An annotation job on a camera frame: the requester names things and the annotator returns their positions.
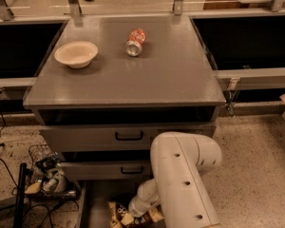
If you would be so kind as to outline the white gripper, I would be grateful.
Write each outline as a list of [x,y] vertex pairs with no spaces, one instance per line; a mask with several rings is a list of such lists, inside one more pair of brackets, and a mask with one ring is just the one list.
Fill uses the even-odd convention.
[[128,205],[130,213],[125,213],[121,223],[123,226],[132,225],[134,223],[134,217],[139,218],[143,216],[149,209],[156,204],[155,201],[142,200],[138,196],[135,196]]

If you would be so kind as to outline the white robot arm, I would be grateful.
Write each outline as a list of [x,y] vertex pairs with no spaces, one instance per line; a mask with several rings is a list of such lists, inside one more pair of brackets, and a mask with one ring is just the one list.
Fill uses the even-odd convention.
[[200,174],[217,168],[219,145],[203,135],[164,132],[150,147],[153,179],[143,182],[122,218],[127,225],[160,206],[166,228],[222,228]]

